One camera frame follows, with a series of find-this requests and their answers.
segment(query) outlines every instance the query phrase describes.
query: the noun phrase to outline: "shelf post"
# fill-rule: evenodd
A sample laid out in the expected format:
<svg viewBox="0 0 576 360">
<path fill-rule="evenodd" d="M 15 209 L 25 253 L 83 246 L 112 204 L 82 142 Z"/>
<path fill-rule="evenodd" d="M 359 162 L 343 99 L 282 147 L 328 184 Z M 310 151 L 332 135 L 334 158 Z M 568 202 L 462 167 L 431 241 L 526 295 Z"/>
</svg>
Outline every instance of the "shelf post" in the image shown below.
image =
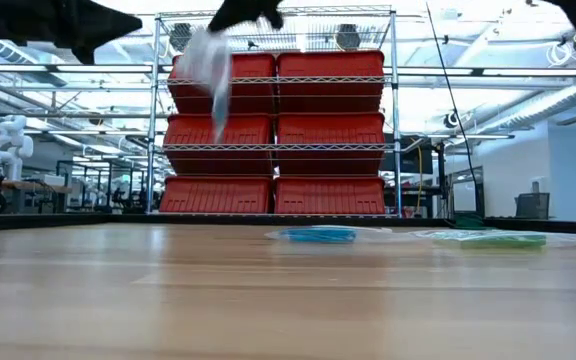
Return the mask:
<svg viewBox="0 0 576 360">
<path fill-rule="evenodd" d="M 152 78 L 150 79 L 150 125 L 148 126 L 148 183 L 146 213 L 152 212 L 152 193 L 155 187 L 155 129 L 157 127 L 157 91 L 159 77 L 159 38 L 161 16 L 155 16 L 155 37 L 153 42 Z"/>
<path fill-rule="evenodd" d="M 390 61 L 392 65 L 392 78 L 390 87 L 392 88 L 392 128 L 393 139 L 395 146 L 395 190 L 397 201 L 397 216 L 403 217 L 402 212 L 402 197 L 401 197 L 401 133 L 399 131 L 399 77 L 397 76 L 397 30 L 395 22 L 397 20 L 397 12 L 390 11 Z"/>
</svg>

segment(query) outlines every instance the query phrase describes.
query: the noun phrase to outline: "red plastic bin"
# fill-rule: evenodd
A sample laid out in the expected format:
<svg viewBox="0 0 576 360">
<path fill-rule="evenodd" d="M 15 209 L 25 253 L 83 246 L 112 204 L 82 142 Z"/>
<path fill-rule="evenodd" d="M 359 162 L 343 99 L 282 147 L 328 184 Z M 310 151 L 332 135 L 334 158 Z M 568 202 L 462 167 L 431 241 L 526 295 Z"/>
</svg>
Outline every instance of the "red plastic bin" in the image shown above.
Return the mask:
<svg viewBox="0 0 576 360">
<path fill-rule="evenodd" d="M 380 51 L 286 53 L 277 58 L 279 77 L 384 76 Z M 379 111 L 382 83 L 280 83 L 280 112 Z"/>
<path fill-rule="evenodd" d="M 381 178 L 277 179 L 276 214 L 384 214 Z"/>
<path fill-rule="evenodd" d="M 279 144 L 383 144 L 380 113 L 280 114 Z M 281 175 L 376 175 L 383 151 L 283 151 Z"/>
<path fill-rule="evenodd" d="M 234 54 L 232 56 L 232 75 L 235 78 L 274 77 L 276 76 L 275 57 L 272 54 Z M 173 70 L 169 79 L 176 79 Z M 235 84 L 230 98 L 231 113 L 266 113 L 275 110 L 275 85 Z M 212 98 L 194 85 L 168 85 L 177 111 L 180 114 L 210 114 Z"/>
<path fill-rule="evenodd" d="M 170 177 L 159 211 L 264 214 L 271 198 L 269 178 Z"/>
<path fill-rule="evenodd" d="M 210 115 L 172 115 L 164 145 L 213 143 Z M 231 115 L 224 129 L 223 144 L 271 144 L 272 120 L 266 114 Z M 267 151 L 166 151 L 177 175 L 272 176 Z"/>
</svg>

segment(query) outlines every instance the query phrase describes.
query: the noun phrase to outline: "ceiling light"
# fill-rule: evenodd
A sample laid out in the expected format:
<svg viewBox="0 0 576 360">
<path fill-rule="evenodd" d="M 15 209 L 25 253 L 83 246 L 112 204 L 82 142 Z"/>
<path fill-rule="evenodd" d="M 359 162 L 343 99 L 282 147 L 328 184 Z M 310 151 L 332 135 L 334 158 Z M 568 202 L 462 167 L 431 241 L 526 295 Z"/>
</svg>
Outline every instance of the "ceiling light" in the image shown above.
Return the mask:
<svg viewBox="0 0 576 360">
<path fill-rule="evenodd" d="M 427 135 L 430 139 L 463 139 L 463 135 L 445 135 L 445 134 L 430 134 Z M 512 139 L 514 135 L 497 135 L 497 134 L 466 134 L 468 139 Z"/>
<path fill-rule="evenodd" d="M 115 147 L 106 145 L 90 145 L 90 148 L 106 154 L 121 154 L 123 152 Z"/>
<path fill-rule="evenodd" d="M 37 118 L 26 118 L 26 126 L 31 127 L 33 129 L 41 129 L 41 130 L 50 129 L 50 125 L 48 125 L 48 123 L 41 121 Z"/>
<path fill-rule="evenodd" d="M 119 155 L 84 155 L 84 156 L 90 160 L 119 159 Z"/>
<path fill-rule="evenodd" d="M 0 71 L 7 72 L 46 72 L 48 71 L 43 65 L 0 65 Z"/>
<path fill-rule="evenodd" d="M 60 135 L 98 135 L 99 131 L 92 130 L 50 130 L 49 134 L 60 134 Z"/>
<path fill-rule="evenodd" d="M 143 135 L 147 136 L 146 131 L 106 131 L 107 135 Z"/>
<path fill-rule="evenodd" d="M 57 70 L 71 73 L 150 73 L 152 67 L 148 65 L 59 65 Z"/>
<path fill-rule="evenodd" d="M 66 137 L 66 136 L 55 135 L 55 138 L 58 139 L 58 140 L 61 140 L 61 141 L 65 142 L 65 143 L 68 144 L 68 145 L 79 146 L 79 147 L 84 146 L 84 145 L 83 145 L 82 143 L 80 143 L 79 141 L 73 140 L 73 139 L 71 139 L 71 138 L 69 138 L 69 137 Z"/>
<path fill-rule="evenodd" d="M 41 130 L 24 130 L 24 135 L 39 135 L 43 133 Z"/>
<path fill-rule="evenodd" d="M 472 74 L 472 69 L 446 69 L 446 73 L 448 76 L 455 76 L 455 75 L 470 75 Z M 397 69 L 398 75 L 417 75 L 417 76 L 427 76 L 427 75 L 436 75 L 436 76 L 443 76 L 445 75 L 444 69 L 442 68 L 401 68 Z"/>
<path fill-rule="evenodd" d="M 576 76 L 576 69 L 486 69 L 484 76 Z"/>
<path fill-rule="evenodd" d="M 463 139 L 464 136 L 463 135 L 457 135 L 456 136 L 458 139 Z M 514 138 L 514 135 L 487 135 L 487 134 L 473 134 L 473 135 L 468 135 L 466 134 L 466 138 L 468 139 L 512 139 Z"/>
<path fill-rule="evenodd" d="M 106 162 L 91 162 L 86 164 L 88 167 L 110 167 Z"/>
</svg>

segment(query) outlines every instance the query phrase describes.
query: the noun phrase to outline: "wooden workbench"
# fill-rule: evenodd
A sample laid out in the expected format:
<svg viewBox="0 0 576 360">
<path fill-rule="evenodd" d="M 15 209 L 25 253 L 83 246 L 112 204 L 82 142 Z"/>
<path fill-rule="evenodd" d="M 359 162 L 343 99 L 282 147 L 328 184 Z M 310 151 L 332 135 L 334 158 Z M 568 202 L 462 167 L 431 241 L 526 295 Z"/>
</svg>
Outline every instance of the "wooden workbench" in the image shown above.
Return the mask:
<svg viewBox="0 0 576 360">
<path fill-rule="evenodd" d="M 42 189 L 41 185 L 39 185 L 37 183 L 33 183 L 33 182 L 28 182 L 28 181 L 4 180 L 4 181 L 2 181 L 1 186 L 4 189 L 23 190 L 23 191 L 34 191 L 34 190 Z M 53 188 L 55 190 L 55 192 L 58 194 L 70 194 L 72 192 L 72 189 L 67 187 L 67 186 L 52 186 L 51 185 L 50 187 Z"/>
<path fill-rule="evenodd" d="M 576 359 L 576 248 L 294 245 L 270 230 L 1 231 L 0 360 Z"/>
</svg>

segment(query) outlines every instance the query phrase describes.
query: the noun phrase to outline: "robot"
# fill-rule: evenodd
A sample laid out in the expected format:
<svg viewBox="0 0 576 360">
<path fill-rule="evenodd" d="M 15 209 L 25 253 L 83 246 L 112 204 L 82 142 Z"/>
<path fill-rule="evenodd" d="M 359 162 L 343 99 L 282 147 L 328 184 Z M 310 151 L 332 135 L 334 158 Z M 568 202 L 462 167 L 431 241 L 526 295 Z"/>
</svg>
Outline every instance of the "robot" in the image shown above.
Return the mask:
<svg viewBox="0 0 576 360">
<path fill-rule="evenodd" d="M 30 136 L 24 135 L 26 117 L 9 115 L 0 123 L 0 179 L 10 181 L 21 180 L 23 159 L 30 158 L 34 151 L 34 144 Z"/>
</svg>

